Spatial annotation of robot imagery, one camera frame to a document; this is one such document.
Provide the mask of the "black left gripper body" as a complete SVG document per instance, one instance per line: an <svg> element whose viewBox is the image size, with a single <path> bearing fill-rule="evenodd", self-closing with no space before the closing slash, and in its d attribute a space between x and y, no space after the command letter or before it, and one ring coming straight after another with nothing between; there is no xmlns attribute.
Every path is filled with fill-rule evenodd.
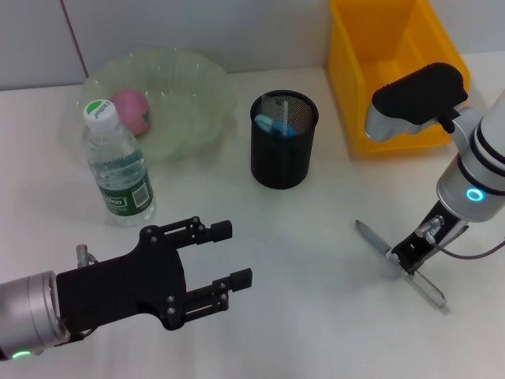
<svg viewBox="0 0 505 379"><path fill-rule="evenodd" d="M126 255L56 276L63 324L72 334L147 313L173 331L185 323L185 274L165 227L140 231Z"/></svg>

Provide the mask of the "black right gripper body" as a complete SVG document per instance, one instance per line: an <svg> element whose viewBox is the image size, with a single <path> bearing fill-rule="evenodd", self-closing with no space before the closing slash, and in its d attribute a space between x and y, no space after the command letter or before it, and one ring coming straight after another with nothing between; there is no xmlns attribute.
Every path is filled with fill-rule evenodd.
<svg viewBox="0 0 505 379"><path fill-rule="evenodd" d="M468 222L448 211L440 201L437 201L428 215L415 229L414 234L432 244L447 247L468 229Z"/></svg>

